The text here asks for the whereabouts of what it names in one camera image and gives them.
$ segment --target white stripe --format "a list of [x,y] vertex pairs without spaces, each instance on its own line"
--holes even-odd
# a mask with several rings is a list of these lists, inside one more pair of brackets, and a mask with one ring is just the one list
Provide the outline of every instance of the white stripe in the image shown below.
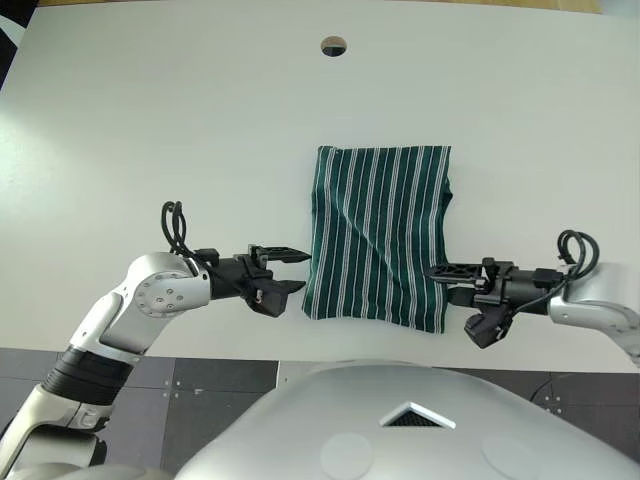
[[318,308],[320,302],[320,286],[322,285],[322,277],[324,274],[324,264],[327,261],[327,248],[328,248],[328,237],[329,237],[329,220],[330,216],[330,206],[331,206],[331,195],[330,195],[330,182],[331,182],[331,170],[333,169],[333,157],[336,154],[336,149],[330,147],[329,156],[327,157],[327,166],[325,167],[324,173],[324,182],[322,183],[322,187],[324,188],[324,224],[322,228],[322,242],[320,248],[320,258],[318,260],[318,275],[316,279],[316,284],[313,289],[313,303],[311,306],[311,318],[318,318]]
[[[431,164],[432,164],[432,160],[433,160],[433,150],[434,147],[430,147],[431,148],[431,152],[429,153],[429,166],[427,167],[427,175],[426,175],[426,183],[424,185],[424,191],[422,192],[422,208],[420,209],[420,228],[418,229],[418,244],[420,246],[420,274],[425,276],[427,274],[426,269],[424,268],[424,263],[422,261],[422,259],[424,258],[424,243],[422,243],[422,225],[424,222],[424,212],[426,210],[425,208],[425,203],[426,203],[426,199],[427,199],[427,192],[429,191],[429,176],[431,175]],[[428,307],[428,298],[427,298],[427,282],[423,282],[422,283],[422,287],[424,289],[424,301],[425,301],[425,312],[426,312],[426,307]],[[425,319],[425,324],[424,324],[424,330],[423,332],[426,331],[426,319]]]
[[402,277],[400,276],[400,245],[402,242],[400,241],[400,218],[402,217],[402,206],[404,205],[404,199],[406,197],[405,189],[407,188],[407,177],[409,176],[409,159],[411,158],[411,147],[409,147],[409,153],[407,156],[407,169],[404,171],[404,179],[402,180],[402,192],[400,196],[400,215],[398,215],[397,227],[396,227],[396,252],[398,253],[398,282],[400,283],[400,302],[398,302],[398,319],[400,324],[402,324],[402,301],[404,300],[404,288],[402,288]]
[[393,269],[391,268],[391,231],[393,230],[393,211],[396,203],[396,188],[398,185],[398,170],[400,169],[400,149],[396,149],[391,174],[391,191],[389,192],[389,206],[387,208],[387,229],[384,237],[384,258],[387,264],[387,298],[385,302],[385,321],[391,322],[391,301],[393,300]]
[[[382,188],[384,187],[384,176],[387,173],[387,160],[389,158],[389,149],[386,149],[384,153],[384,168],[382,169],[382,184],[380,185],[380,202],[378,203],[378,223],[376,223],[376,241],[378,241],[378,233],[380,233],[380,207],[382,207]],[[378,294],[380,293],[380,270],[382,262],[378,262],[378,279],[376,280],[376,318],[378,318]]]
[[422,155],[424,155],[424,147],[418,148],[416,157],[415,170],[413,172],[413,183],[411,185],[411,197],[409,201],[409,215],[407,217],[407,235],[405,242],[407,244],[407,265],[409,267],[409,293],[411,303],[409,304],[409,327],[416,328],[416,296],[418,294],[416,288],[416,272],[413,266],[413,216],[416,210],[416,196],[418,195],[418,183],[420,181],[420,173],[422,171]]
[[[373,152],[373,165],[371,166],[371,170],[369,171],[369,184],[367,186],[367,204],[366,210],[364,214],[364,225],[362,229],[364,231],[364,235],[369,239],[367,241],[367,254],[364,262],[364,279],[362,282],[362,317],[367,318],[369,315],[369,280],[371,277],[371,256],[373,255],[373,248],[371,245],[374,243],[371,240],[371,206],[373,204],[373,187],[375,186],[376,172],[378,171],[378,157],[380,156],[380,149],[376,148]],[[353,298],[355,299],[355,289],[357,285],[353,285]]]
[[[342,177],[342,161],[344,160],[344,150],[340,150],[340,165],[338,166],[338,178],[336,180],[336,196],[340,195],[340,177]],[[338,232],[340,231],[340,218],[336,221],[336,239],[333,242],[333,260],[331,261],[331,271],[329,272],[329,288],[327,289],[327,296],[325,297],[326,307],[324,310],[325,317],[329,316],[329,303],[331,301],[331,297],[333,295],[333,279],[335,275],[333,272],[336,269],[336,257],[338,252]]]
[[[356,215],[358,214],[358,208],[360,208],[360,192],[362,191],[362,179],[364,178],[364,170],[365,170],[365,167],[366,167],[366,162],[367,162],[367,151],[365,150],[364,157],[362,159],[362,168],[360,169],[360,179],[358,180],[358,193],[357,193],[358,200],[356,201],[356,210],[355,210],[355,214]],[[360,262],[360,245],[362,245],[362,242],[363,242],[362,236],[364,235],[364,231],[365,231],[364,228],[365,227],[363,225],[363,227],[362,227],[363,231],[362,232],[357,232],[358,233],[358,246],[356,248],[356,271],[358,271],[358,269],[360,267],[360,265],[359,265],[359,262]],[[355,282],[355,278],[354,278],[354,281],[353,281],[351,286],[352,286],[352,289],[351,289],[351,308],[349,309],[349,312],[350,312],[349,314],[350,314],[350,316],[353,317],[353,305],[355,303],[355,298],[356,298],[356,282]],[[362,316],[362,310],[360,312],[358,312],[358,314],[359,314],[358,316]]]
[[347,175],[347,187],[344,193],[344,200],[342,202],[342,215],[346,222],[346,231],[344,234],[344,247],[342,253],[342,272],[340,275],[340,285],[338,285],[338,305],[337,310],[340,313],[340,316],[344,316],[344,312],[342,311],[344,308],[344,296],[347,292],[347,274],[349,273],[349,254],[351,250],[351,230],[353,229],[353,225],[351,220],[349,219],[349,207],[351,206],[351,187],[353,184],[353,174],[356,168],[356,157],[358,154],[358,149],[354,148],[351,150],[351,159],[349,163],[349,174]]
[[[444,162],[442,161],[442,156],[445,152],[446,147],[442,147],[440,150],[440,159],[438,163],[438,172],[436,175],[435,182],[435,191],[433,193],[433,198],[431,199],[431,213],[429,214],[429,259],[431,260],[431,265],[435,265],[436,258],[436,232],[435,232],[435,224],[436,224],[436,212],[438,210],[438,203],[440,201],[440,183],[442,181],[442,173],[444,171]],[[433,321],[434,331],[435,333],[440,333],[440,315],[442,314],[442,302],[440,301],[440,297],[442,295],[438,295],[438,287],[436,285],[436,308],[435,308],[435,317]]]

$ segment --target table surface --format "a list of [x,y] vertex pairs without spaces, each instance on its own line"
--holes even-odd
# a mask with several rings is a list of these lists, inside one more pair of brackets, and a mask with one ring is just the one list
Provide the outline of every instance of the table surface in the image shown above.
[[[0,346],[61,349],[137,256],[188,242],[310,245],[318,145],[452,145],[452,261],[555,266],[565,227],[640,267],[638,23],[370,0],[132,2],[38,9],[0,92]],[[342,36],[346,54],[320,42]],[[276,266],[305,279],[308,266]],[[176,319],[150,354],[633,371],[598,332],[521,315],[477,349],[446,333],[278,319],[239,299]]]

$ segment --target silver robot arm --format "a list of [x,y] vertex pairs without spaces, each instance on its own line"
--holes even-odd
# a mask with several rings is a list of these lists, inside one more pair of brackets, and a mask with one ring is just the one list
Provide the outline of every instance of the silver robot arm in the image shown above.
[[[124,282],[93,305],[67,351],[7,428],[0,440],[0,478],[12,468],[47,460],[88,466],[96,438],[86,433],[108,421],[133,367],[172,319],[210,298],[209,274],[194,260],[161,252],[135,260]],[[50,427],[67,432],[54,438]],[[34,446],[24,449],[28,439]],[[29,451],[43,444],[48,454],[32,458]]]
[[[135,365],[178,315],[211,300],[240,296],[254,311],[275,317],[284,311],[287,296],[305,285],[274,280],[266,267],[269,260],[293,263],[309,255],[286,247],[258,246],[227,259],[219,258],[213,249],[191,251],[184,244],[181,204],[168,202],[163,218],[166,214],[172,214],[174,232],[170,234],[165,224],[163,231],[173,253],[136,259],[125,280],[93,305],[67,350],[2,435],[0,479],[32,478],[30,474],[41,480],[57,478],[69,469],[101,463],[94,433],[108,422]],[[130,479],[166,475],[145,474],[123,475]]]
[[[570,240],[579,247],[577,260],[569,253]],[[520,270],[513,262],[487,257],[481,264],[437,265],[429,276],[453,286],[449,302],[480,310],[465,325],[480,348],[505,338],[514,317],[526,312],[549,315],[558,324],[598,330],[640,367],[640,271],[599,263],[597,243],[582,232],[562,232],[558,251],[566,262],[558,270]]]
[[549,316],[557,324],[599,330],[640,367],[640,271],[600,263],[551,298]]

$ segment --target floor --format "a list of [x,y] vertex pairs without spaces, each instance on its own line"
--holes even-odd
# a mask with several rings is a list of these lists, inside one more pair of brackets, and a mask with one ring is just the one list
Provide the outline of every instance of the floor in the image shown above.
[[[0,428],[57,354],[0,349]],[[317,364],[144,358],[118,398],[107,461],[176,473],[262,395]],[[640,462],[640,376],[463,370],[532,399]]]

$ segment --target striped fabric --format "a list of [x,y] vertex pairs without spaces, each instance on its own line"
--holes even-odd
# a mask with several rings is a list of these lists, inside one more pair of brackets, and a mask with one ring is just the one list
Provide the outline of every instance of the striped fabric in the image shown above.
[[379,319],[442,333],[446,292],[425,278],[446,261],[450,147],[320,147],[312,193],[313,319]]

